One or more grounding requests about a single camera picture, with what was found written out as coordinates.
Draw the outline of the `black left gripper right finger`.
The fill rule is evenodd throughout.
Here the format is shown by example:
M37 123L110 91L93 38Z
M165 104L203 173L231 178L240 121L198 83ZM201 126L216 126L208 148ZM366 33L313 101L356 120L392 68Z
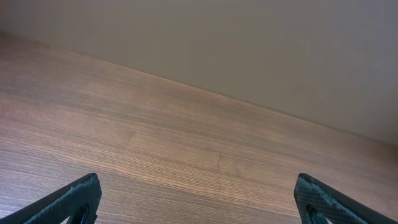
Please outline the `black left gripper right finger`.
M306 173L298 175L294 198L302 224L397 224Z

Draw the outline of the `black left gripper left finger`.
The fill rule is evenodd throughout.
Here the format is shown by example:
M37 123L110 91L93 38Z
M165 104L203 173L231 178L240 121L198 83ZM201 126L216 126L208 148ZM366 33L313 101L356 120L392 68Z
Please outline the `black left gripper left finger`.
M1 218L3 224L94 224L102 196L100 180L89 173L46 197Z

